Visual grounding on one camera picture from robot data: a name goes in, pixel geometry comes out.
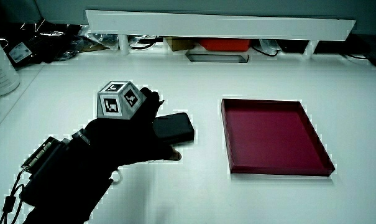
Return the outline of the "person's left hand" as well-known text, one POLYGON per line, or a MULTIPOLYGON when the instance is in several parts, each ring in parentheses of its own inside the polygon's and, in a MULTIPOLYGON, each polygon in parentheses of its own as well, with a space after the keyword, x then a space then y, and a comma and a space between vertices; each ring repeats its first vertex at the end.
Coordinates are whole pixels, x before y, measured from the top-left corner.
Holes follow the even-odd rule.
POLYGON ((85 136, 95 151, 102 151, 117 167, 137 162, 182 158, 154 131, 154 121, 163 101, 156 91, 138 89, 127 81, 106 84, 97 96, 97 118, 85 127, 85 136))

